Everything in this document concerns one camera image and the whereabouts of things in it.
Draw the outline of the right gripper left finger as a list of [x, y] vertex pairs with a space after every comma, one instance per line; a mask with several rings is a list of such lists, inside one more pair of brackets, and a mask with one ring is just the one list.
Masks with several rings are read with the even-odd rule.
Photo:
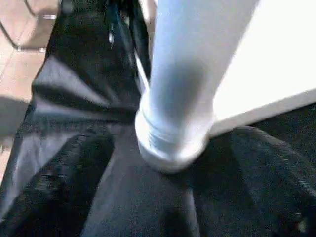
[[14, 199], [2, 237], [78, 237], [114, 150], [110, 135], [76, 135]]

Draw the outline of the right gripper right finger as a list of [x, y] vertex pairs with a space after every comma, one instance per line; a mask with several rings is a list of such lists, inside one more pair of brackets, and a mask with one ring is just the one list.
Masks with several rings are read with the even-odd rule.
[[310, 161], [254, 127], [233, 130], [231, 149], [265, 229], [274, 237], [314, 237], [316, 170]]

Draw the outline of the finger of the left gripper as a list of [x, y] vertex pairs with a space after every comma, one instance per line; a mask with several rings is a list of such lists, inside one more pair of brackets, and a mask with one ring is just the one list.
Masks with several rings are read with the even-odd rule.
[[134, 40], [131, 33], [130, 18], [133, 13], [132, 0], [107, 0], [106, 18], [109, 22], [109, 43], [116, 51], [123, 68], [135, 78], [137, 73], [134, 55]]
[[138, 0], [131, 0], [131, 31], [136, 52], [142, 63], [147, 79], [150, 78], [149, 35], [143, 12]]

